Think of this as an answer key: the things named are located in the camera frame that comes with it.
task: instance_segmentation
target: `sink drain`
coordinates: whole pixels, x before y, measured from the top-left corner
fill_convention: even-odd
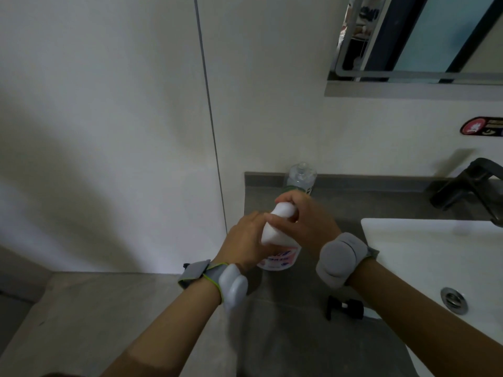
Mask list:
[[[444,287],[440,291],[440,296],[445,306],[456,315],[464,315],[468,312],[468,303],[455,289]]]

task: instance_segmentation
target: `black faucet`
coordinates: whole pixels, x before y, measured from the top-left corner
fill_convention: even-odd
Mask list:
[[[435,208],[447,210],[463,196],[473,193],[493,217],[491,222],[503,228],[503,198],[489,182],[492,176],[503,179],[503,167],[480,157],[436,192],[430,202]]]

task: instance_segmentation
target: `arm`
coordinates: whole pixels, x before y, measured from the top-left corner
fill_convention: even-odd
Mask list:
[[[333,218],[310,196],[293,190],[276,199],[293,202],[297,222],[275,215],[267,221],[319,259],[322,247],[341,234]],[[503,346],[405,283],[373,259],[363,260],[348,283],[437,377],[501,375]]]
[[[262,246],[266,219],[254,212],[229,231],[214,262],[236,264],[242,273],[283,251]],[[220,291],[207,279],[193,282],[103,372],[101,377],[172,377],[182,371],[209,318],[221,303]]]
[[[503,373],[503,346],[405,283],[374,259],[348,283],[436,376]]]

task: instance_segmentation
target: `white sink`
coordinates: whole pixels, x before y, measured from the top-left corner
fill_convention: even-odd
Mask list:
[[[362,219],[379,263],[445,307],[451,287],[468,303],[459,316],[503,344],[503,229],[488,221]],[[409,349],[420,377],[432,374]]]

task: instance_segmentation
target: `white bottle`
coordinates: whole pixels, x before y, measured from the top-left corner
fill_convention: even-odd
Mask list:
[[[316,170],[311,168],[308,163],[295,164],[290,168],[284,191],[300,189],[310,195],[317,175]]]
[[[280,202],[276,205],[271,214],[279,215],[283,218],[290,218],[296,212],[297,208],[292,203]],[[257,266],[267,271],[281,271],[292,267],[301,249],[301,246],[293,238],[290,238],[285,233],[273,228],[269,224],[264,226],[261,242],[262,245],[273,244],[288,248],[281,254],[261,260]]]

